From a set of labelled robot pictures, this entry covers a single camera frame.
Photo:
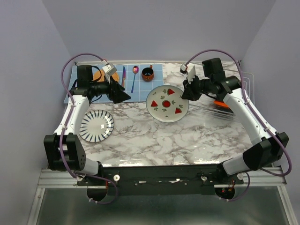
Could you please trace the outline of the watermelon pattern plate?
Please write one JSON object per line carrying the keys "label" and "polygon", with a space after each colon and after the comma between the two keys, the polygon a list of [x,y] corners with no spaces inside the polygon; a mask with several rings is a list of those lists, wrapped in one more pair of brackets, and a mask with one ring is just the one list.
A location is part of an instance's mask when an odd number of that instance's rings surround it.
{"label": "watermelon pattern plate", "polygon": [[149,114],[160,122],[181,120],[189,110],[189,101],[182,99],[183,91],[172,85],[154,88],[146,98]]}

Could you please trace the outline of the blue striped white plate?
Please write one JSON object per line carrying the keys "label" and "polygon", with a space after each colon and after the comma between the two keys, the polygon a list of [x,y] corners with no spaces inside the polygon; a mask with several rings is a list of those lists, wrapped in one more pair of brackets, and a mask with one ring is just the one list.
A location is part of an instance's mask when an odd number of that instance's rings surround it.
{"label": "blue striped white plate", "polygon": [[114,118],[105,110],[87,112],[81,122],[79,136],[90,143],[98,143],[107,139],[114,130]]}

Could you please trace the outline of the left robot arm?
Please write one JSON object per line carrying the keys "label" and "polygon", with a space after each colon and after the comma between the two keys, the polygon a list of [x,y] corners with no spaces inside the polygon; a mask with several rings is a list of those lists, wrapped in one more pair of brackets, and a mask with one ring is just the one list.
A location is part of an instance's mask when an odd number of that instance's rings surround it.
{"label": "left robot arm", "polygon": [[106,63],[102,68],[77,66],[76,83],[67,89],[68,103],[63,118],[54,133],[44,138],[51,170],[68,171],[73,177],[76,177],[75,172],[88,174],[88,180],[93,185],[103,182],[104,174],[99,170],[100,163],[86,158],[78,135],[85,112],[94,97],[107,95],[115,104],[130,99],[124,87],[113,78],[116,71],[111,63]]}

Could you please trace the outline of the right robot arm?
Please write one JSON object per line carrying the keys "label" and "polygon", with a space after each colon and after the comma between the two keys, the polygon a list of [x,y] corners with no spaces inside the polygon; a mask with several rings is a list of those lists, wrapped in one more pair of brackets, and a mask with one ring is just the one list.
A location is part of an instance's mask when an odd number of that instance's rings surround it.
{"label": "right robot arm", "polygon": [[199,79],[193,65],[181,65],[180,72],[187,75],[182,99],[197,101],[202,94],[214,94],[237,116],[253,145],[241,155],[220,163],[215,173],[217,181],[225,184],[234,174],[263,169],[280,160],[289,141],[287,134],[279,133],[264,119],[242,89],[239,78],[225,75],[219,58],[203,61],[202,67],[205,78]]}

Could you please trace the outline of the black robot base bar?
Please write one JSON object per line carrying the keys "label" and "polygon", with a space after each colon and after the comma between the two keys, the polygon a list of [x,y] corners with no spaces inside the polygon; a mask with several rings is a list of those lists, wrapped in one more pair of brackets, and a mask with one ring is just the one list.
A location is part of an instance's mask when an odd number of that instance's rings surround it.
{"label": "black robot base bar", "polygon": [[214,195],[216,188],[243,184],[217,164],[171,166],[99,167],[97,175],[85,176],[88,187],[105,185],[108,195]]}

